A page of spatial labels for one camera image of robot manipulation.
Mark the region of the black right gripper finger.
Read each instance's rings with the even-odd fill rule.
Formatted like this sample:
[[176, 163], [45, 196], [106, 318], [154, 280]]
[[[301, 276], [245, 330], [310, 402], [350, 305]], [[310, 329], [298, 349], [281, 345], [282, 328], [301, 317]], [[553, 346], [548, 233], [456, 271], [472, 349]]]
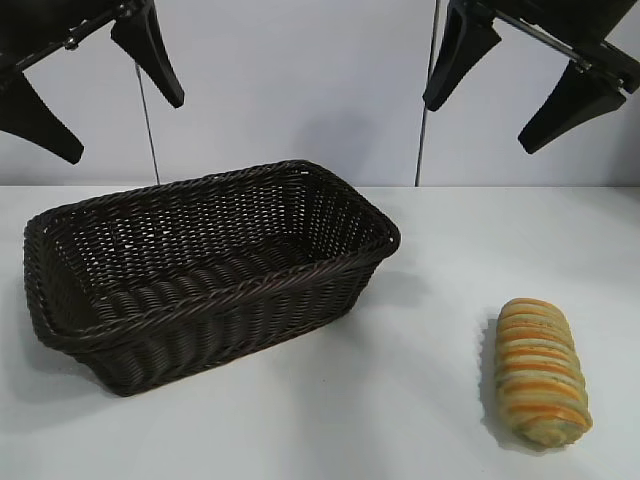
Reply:
[[603, 76], [570, 62], [518, 140], [528, 154], [534, 154], [569, 130], [615, 111], [625, 102], [626, 97]]
[[429, 111], [439, 110], [465, 75], [502, 38], [494, 29], [496, 10], [487, 1], [450, 1], [436, 64], [423, 95]]

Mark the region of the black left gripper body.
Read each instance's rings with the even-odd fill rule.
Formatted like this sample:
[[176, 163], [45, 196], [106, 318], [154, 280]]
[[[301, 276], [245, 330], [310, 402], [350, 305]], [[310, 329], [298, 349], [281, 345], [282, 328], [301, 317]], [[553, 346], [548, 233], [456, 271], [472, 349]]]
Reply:
[[115, 10], [121, 1], [2, 1], [1, 82], [23, 59], [64, 42], [84, 21]]

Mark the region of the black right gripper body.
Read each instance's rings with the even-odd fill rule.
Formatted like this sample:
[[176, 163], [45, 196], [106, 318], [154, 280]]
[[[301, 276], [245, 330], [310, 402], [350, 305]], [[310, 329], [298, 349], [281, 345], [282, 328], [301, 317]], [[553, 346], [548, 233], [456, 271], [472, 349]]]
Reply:
[[639, 62], [606, 41], [633, 1], [495, 1], [509, 18], [535, 25], [585, 62], [615, 78], [627, 92], [639, 88]]

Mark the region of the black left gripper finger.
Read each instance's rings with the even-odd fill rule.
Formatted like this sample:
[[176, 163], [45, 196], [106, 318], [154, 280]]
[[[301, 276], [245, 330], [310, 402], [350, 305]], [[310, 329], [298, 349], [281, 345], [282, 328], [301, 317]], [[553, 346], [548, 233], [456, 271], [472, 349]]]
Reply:
[[80, 140], [51, 112], [22, 74], [1, 80], [1, 130], [77, 164]]
[[184, 105], [184, 90], [165, 48], [153, 0], [125, 1], [111, 39], [149, 76], [173, 106]]

